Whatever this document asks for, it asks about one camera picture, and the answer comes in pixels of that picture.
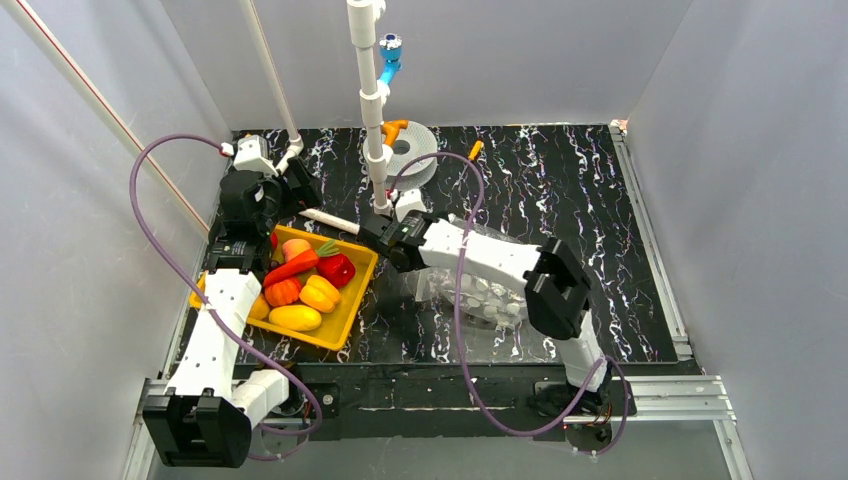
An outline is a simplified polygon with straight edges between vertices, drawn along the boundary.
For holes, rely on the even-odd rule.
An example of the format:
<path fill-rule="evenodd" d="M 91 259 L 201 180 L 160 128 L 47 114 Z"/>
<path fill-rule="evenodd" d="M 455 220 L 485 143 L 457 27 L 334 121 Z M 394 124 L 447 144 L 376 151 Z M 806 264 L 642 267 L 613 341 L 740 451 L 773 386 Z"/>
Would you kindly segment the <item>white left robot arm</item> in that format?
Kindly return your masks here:
<path fill-rule="evenodd" d="M 242 466 L 254 430 L 287 401 L 292 376 L 282 367 L 257 370 L 235 385 L 235 363 L 248 347 L 242 335 L 270 271 L 274 228 L 321 203 L 316 179 L 299 158 L 282 173 L 233 170 L 221 179 L 201 307 L 176 372 L 142 408 L 165 465 Z"/>

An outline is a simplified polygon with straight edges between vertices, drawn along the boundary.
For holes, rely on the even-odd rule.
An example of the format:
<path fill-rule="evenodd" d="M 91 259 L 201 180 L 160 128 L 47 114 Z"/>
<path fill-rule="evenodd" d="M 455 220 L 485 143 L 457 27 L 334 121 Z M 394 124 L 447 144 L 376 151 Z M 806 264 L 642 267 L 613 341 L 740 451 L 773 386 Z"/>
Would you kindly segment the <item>red toy bell pepper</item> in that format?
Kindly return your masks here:
<path fill-rule="evenodd" d="M 316 271 L 337 289 L 346 286 L 356 275 L 355 265 L 342 253 L 321 257 Z"/>

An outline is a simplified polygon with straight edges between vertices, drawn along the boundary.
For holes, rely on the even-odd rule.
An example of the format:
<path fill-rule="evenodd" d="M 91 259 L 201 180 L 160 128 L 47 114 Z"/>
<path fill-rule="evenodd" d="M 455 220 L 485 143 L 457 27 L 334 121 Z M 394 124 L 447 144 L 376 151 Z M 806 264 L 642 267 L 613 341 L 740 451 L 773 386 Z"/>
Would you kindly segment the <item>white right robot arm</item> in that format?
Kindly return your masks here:
<path fill-rule="evenodd" d="M 591 281 L 563 241 L 519 243 L 421 211 L 401 220 L 373 215 L 357 240 L 399 273 L 426 272 L 461 317 L 527 324 L 550 338 L 569 384 L 592 394 L 607 387 L 609 362 L 592 325 Z"/>

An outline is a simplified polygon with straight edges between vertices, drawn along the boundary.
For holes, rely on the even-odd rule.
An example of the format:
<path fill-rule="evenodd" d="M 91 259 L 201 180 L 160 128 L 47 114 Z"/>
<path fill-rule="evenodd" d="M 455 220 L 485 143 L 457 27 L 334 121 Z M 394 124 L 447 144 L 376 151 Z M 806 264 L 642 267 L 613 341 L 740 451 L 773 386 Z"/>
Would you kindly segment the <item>orange toy carrot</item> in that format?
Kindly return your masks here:
<path fill-rule="evenodd" d="M 314 268 L 321 258 L 334 256 L 339 253 L 334 240 L 329 240 L 317 249 L 309 248 L 302 253 L 287 260 L 276 269 L 271 270 L 263 280 L 263 287 L 267 288 L 280 283 L 290 277 Z"/>

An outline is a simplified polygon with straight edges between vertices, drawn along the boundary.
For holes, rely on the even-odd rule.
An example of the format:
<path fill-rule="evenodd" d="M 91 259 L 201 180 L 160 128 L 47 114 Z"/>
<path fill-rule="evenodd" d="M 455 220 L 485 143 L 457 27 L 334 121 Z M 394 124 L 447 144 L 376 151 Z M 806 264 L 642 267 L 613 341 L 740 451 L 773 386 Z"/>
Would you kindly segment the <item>clear polka dot zip bag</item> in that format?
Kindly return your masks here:
<path fill-rule="evenodd" d="M 513 328 L 527 320 L 524 274 L 538 263 L 539 247 L 484 225 L 465 228 L 465 220 L 449 216 L 425 233 L 421 271 L 430 290 L 489 323 Z"/>

